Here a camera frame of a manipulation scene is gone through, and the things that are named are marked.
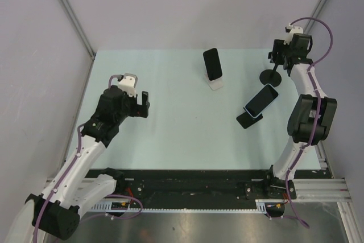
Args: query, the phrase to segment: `smartphone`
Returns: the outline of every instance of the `smartphone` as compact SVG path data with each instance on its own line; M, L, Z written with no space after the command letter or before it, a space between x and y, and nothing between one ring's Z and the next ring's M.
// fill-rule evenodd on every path
M257 95L244 107L253 118L257 118L278 97L278 92L270 84L266 84Z
M212 48L211 50L205 51L203 56L209 80L219 79L222 76L222 69L217 49Z

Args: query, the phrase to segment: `phone stand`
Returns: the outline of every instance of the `phone stand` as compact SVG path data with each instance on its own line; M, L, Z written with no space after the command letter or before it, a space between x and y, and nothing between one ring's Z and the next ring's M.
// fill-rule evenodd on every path
M259 75L260 82L263 85L271 84L273 87L278 87L282 82L282 77L276 71L278 64L274 65L274 69L266 69Z
M209 76L207 74L205 74L206 76L206 81L207 83L209 84L209 86L211 87L212 90L217 90L219 88L222 88L224 86L224 83L222 82L222 77L216 79L216 80L213 80L213 81L210 81L209 80Z
M237 121L240 123L240 125L247 129L248 127L252 126L253 124L259 122L263 118L263 115L257 116L257 118L253 118L251 115L249 115L247 112L244 112L240 116L237 117Z

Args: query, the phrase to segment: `black phone stand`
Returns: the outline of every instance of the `black phone stand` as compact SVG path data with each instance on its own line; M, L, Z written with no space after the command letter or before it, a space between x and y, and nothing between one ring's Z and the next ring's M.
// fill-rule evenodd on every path
M240 125L247 129L248 127L252 126L253 124L259 122L263 118L263 115L260 114L257 116L257 118L253 118L251 115L249 115L247 112L244 112L240 116L237 117L237 121L240 123Z
M282 77L277 72L278 64L274 65L274 69L266 69L259 75L260 82L263 85L271 84L273 87L278 87L282 82Z

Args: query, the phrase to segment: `white robotic arm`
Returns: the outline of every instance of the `white robotic arm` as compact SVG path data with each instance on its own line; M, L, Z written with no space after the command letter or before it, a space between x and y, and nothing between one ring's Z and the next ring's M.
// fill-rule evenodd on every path
M305 146L316 144L328 136L337 107L336 100L327 98L321 89L315 75L315 68L312 66L312 60L307 59L307 54L312 46L311 36L303 34L301 27L289 25L286 30L289 31L286 39L274 41L273 51L269 57L272 63L281 64L287 70L288 75L295 83L300 98L288 121L289 139L287 145L272 167L273 177L279 180L285 180L288 171L288 179L292 180L295 176L297 163L306 153L304 151ZM315 128L314 141L308 144L309 136L313 130L318 95L322 101L320 116ZM303 149L303 154L297 159L300 149Z
M310 78L308 76L308 73L310 73L314 81L316 82L317 91L320 93L321 98L326 97L326 94L322 91L320 85L317 82L315 75L315 68L312 67L310 69L310 72L308 72L309 66L310 65L308 64L298 64L292 68L291 79L296 85L298 94L306 94L316 97L315 88L313 87ZM309 116L311 118L314 118L315 114L316 111L311 110ZM289 136L287 145L283 150L283 153L281 154L278 161L273 165L273 174L275 177L283 180L286 178L286 173L288 169L292 166L293 162L297 158L300 148L303 147L305 144L306 144L305 142L296 143L293 141L293 138ZM297 169L297 164L289 173L288 177L289 180L292 180L295 177L296 169Z
M142 92L142 104L137 103L135 86L138 78L125 74L120 75L119 80L118 86L115 86L111 85L110 79L109 88L100 96L91 119L77 128L78 147L42 194L28 197L6 242L30 242L29 233L24 236L25 230L32 231L30 223L35 226L35 241L38 228L42 230L40 236L45 231L66 240L78 227L80 218L96 202L112 194L118 188L118 183L125 184L122 173L107 169L91 185L78 190L92 164L118 134L119 126L125 118L148 117L148 93Z

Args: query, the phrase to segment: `metal floor plate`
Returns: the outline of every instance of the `metal floor plate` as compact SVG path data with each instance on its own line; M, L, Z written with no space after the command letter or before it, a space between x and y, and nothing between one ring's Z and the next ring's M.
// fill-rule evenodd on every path
M80 224L76 233L63 242L348 242L336 203L301 203L296 204L296 208L311 229L303 228L295 220L270 221L261 214L145 213L131 220L105 217L89 220ZM288 206L286 215L291 214Z

